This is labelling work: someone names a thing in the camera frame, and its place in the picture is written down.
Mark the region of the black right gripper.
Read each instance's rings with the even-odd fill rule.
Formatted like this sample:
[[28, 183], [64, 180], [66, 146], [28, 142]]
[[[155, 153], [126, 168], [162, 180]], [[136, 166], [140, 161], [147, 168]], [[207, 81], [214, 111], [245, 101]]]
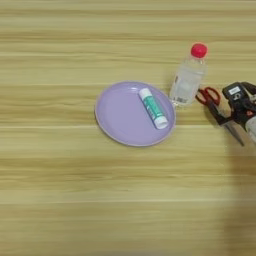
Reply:
[[[242, 82], [242, 86], [247, 96], [256, 96], [256, 85]], [[237, 124], [245, 124], [249, 119], [256, 116], [256, 103], [250, 99], [231, 101], [229, 105], [231, 107], [231, 117]], [[213, 102], [209, 103], [209, 111], [219, 125], [224, 125], [231, 121], [230, 117], [225, 117], [218, 111]]]

